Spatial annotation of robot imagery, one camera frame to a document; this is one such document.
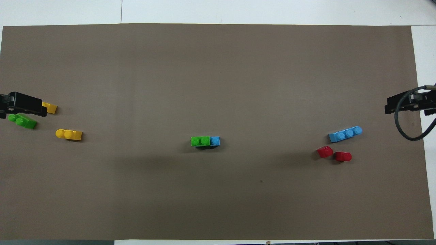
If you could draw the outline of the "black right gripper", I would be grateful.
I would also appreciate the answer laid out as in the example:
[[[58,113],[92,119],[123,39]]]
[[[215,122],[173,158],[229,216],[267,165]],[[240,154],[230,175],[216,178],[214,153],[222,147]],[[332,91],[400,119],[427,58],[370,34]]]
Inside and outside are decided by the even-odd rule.
[[[387,99],[385,105],[385,114],[393,114],[398,107],[398,111],[424,111],[425,116],[430,116],[436,113],[436,90],[429,89],[428,92],[418,93],[410,90],[410,95],[407,96],[401,103],[400,99],[408,94],[409,91],[399,93]]]

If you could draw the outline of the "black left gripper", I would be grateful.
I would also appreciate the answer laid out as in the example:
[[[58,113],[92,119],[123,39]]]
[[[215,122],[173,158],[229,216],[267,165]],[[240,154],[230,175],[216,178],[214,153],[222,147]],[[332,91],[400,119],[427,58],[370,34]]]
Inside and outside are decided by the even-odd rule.
[[[7,118],[9,114],[32,114],[40,117],[47,116],[47,108],[42,100],[23,93],[12,92],[0,95],[0,118]]]

